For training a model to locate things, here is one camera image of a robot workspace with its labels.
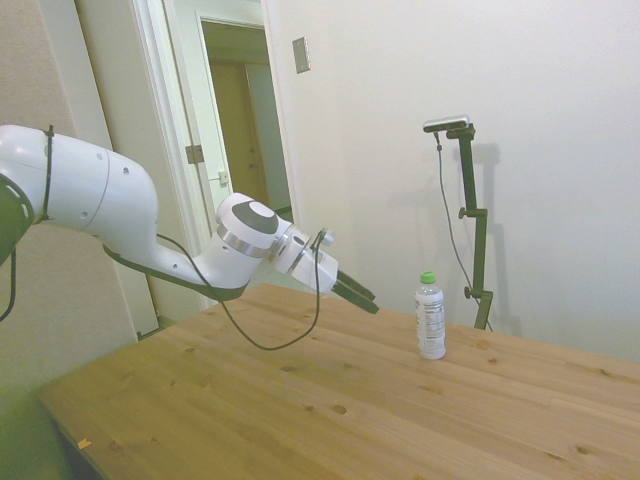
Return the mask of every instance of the doorway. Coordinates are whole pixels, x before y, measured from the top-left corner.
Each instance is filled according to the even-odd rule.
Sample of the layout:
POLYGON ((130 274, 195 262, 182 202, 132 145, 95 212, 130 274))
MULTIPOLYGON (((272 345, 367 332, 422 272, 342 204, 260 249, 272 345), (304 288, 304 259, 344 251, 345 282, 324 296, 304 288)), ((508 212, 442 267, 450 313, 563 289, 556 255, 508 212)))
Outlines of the doorway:
POLYGON ((291 220, 264 29, 203 21, 202 32, 232 189, 291 220))

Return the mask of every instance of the green bottle cap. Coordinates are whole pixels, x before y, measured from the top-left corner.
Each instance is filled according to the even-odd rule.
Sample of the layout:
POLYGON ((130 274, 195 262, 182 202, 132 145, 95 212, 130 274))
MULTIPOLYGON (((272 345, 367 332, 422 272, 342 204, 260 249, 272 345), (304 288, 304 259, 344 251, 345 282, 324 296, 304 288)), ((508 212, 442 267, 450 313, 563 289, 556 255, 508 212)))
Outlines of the green bottle cap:
POLYGON ((436 274, 433 272, 422 272, 420 281, 422 283, 436 283, 436 274))

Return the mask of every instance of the light switch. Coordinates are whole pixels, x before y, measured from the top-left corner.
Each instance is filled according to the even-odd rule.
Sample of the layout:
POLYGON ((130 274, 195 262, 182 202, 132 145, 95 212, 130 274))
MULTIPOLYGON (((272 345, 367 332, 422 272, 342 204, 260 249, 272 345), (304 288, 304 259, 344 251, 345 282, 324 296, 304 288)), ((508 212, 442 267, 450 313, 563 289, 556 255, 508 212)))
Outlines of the light switch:
POLYGON ((296 61, 296 71, 298 73, 311 70, 309 65, 309 46, 307 37, 302 37, 293 41, 293 57, 296 61))

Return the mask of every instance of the metal stand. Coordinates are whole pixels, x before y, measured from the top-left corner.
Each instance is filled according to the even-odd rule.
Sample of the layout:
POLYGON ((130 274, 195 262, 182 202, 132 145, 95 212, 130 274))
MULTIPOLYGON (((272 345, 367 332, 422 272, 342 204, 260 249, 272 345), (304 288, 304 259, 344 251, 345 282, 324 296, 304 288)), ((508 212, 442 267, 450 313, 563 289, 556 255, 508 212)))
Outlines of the metal stand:
POLYGON ((493 301, 493 292, 484 289, 484 264, 487 250, 487 217, 489 211, 486 208, 478 208, 476 200, 476 185, 473 175, 473 158, 471 155, 471 140, 476 134, 473 123, 468 127, 447 131, 447 138, 458 139, 460 144, 460 160, 462 162, 462 180, 464 183, 464 198, 466 208, 461 208, 458 218, 465 216, 476 219, 476 239, 473 258, 473 285, 465 287, 464 295, 467 298, 480 300, 476 315, 475 328, 482 330, 487 328, 489 310, 493 301))

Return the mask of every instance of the door hinge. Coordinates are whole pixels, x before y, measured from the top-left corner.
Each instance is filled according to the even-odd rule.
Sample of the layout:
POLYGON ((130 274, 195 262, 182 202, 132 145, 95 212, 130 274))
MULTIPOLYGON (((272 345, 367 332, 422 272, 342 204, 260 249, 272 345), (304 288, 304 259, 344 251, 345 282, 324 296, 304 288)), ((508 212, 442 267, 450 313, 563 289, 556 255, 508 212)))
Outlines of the door hinge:
POLYGON ((204 154, 202 153, 202 145, 190 145, 185 147, 187 151, 187 162, 189 165, 204 162, 204 154))

